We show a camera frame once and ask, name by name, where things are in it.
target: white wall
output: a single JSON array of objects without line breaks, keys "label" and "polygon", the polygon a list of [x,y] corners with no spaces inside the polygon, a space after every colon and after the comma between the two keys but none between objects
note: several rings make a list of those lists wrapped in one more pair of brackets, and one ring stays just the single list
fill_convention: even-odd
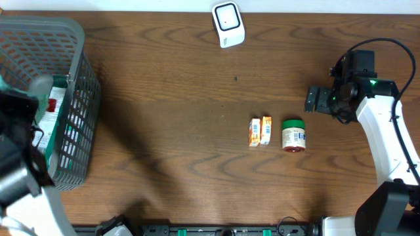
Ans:
[{"label": "white wall", "polygon": [[[210,12],[213,5],[221,2],[223,0],[0,0],[0,7],[5,10]],[[236,3],[242,12],[420,14],[420,0],[236,0]]]}]

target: small glass jar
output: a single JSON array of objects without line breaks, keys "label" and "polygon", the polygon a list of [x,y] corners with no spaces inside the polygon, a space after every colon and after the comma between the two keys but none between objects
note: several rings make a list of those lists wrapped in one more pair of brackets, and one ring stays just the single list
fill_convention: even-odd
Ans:
[{"label": "small glass jar", "polygon": [[305,122],[292,119],[283,122],[282,126],[283,150],[300,152],[306,149]]}]

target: orange box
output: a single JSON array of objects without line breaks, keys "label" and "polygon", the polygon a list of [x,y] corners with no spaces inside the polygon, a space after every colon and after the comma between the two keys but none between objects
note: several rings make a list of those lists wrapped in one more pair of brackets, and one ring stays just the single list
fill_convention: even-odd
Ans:
[{"label": "orange box", "polygon": [[271,117],[262,117],[261,121],[261,145],[268,145],[271,137]]},{"label": "orange box", "polygon": [[261,120],[252,119],[249,124],[249,147],[257,147],[260,144]]}]

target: gray plastic basket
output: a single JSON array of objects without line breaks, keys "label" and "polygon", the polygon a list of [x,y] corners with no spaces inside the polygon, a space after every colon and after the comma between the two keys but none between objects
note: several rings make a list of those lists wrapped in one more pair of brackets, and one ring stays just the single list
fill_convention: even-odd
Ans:
[{"label": "gray plastic basket", "polygon": [[61,190],[84,182],[96,130],[100,85],[84,42],[82,27],[67,18],[0,16],[0,74],[8,84],[26,90],[43,73],[68,75],[48,169]]}]

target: wood grain surface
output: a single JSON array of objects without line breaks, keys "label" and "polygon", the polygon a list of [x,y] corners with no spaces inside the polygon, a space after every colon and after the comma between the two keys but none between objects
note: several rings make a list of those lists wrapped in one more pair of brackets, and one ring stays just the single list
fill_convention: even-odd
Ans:
[{"label": "wood grain surface", "polygon": [[[73,224],[118,214],[173,224],[355,214],[376,188],[366,135],[358,123],[304,113],[306,92],[330,86],[329,68],[364,39],[399,39],[420,59],[420,16],[243,14],[245,42],[221,49],[204,13],[3,14],[64,16],[85,30],[103,100],[87,180],[62,194]],[[363,48],[375,50],[379,77],[402,88],[406,53]],[[402,101],[417,150],[419,97],[415,79]],[[262,115],[272,116],[271,142],[250,148],[249,122]],[[293,117],[306,123],[302,153],[282,151],[281,123]]]}]

